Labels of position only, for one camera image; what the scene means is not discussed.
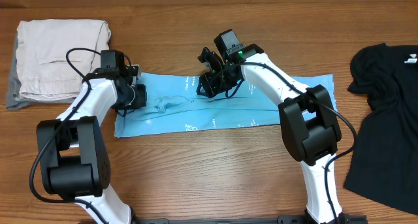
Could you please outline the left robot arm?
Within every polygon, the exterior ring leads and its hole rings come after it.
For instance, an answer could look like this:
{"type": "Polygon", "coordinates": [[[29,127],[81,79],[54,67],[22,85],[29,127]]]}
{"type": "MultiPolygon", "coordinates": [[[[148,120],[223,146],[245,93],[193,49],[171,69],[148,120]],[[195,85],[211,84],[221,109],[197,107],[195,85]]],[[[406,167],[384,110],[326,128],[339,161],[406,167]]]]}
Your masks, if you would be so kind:
{"type": "Polygon", "coordinates": [[[101,132],[109,110],[119,116],[146,106],[140,67],[123,52],[98,53],[100,66],[82,74],[82,90],[54,120],[37,125],[39,153],[29,173],[34,197],[52,204],[73,203],[96,223],[138,223],[131,206],[110,184],[110,160],[101,132]]]}

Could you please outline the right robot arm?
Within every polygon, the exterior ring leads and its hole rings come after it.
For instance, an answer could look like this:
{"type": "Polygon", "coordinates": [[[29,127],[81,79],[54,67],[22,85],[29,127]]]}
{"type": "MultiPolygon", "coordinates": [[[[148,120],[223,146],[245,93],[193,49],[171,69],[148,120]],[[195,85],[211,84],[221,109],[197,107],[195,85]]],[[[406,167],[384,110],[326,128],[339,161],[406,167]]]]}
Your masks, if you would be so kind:
{"type": "Polygon", "coordinates": [[[325,87],[300,83],[277,67],[256,44],[244,46],[231,29],[214,40],[218,51],[202,49],[198,60],[209,71],[199,78],[197,94],[230,97],[247,81],[278,106],[281,136],[302,167],[308,195],[306,213],[313,223],[340,223],[334,162],[342,134],[325,87]]]}

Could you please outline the light blue printed t-shirt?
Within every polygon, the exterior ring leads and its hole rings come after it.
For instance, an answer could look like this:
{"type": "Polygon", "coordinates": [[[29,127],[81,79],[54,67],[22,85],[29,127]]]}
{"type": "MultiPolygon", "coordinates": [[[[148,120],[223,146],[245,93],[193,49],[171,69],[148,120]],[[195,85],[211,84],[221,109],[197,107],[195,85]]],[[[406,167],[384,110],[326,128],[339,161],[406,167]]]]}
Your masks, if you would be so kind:
{"type": "Polygon", "coordinates": [[[196,76],[144,73],[139,82],[146,86],[146,106],[119,115],[114,136],[126,138],[280,123],[278,107],[254,85],[244,82],[230,99],[223,94],[210,99],[197,95],[197,80],[196,76]]]}

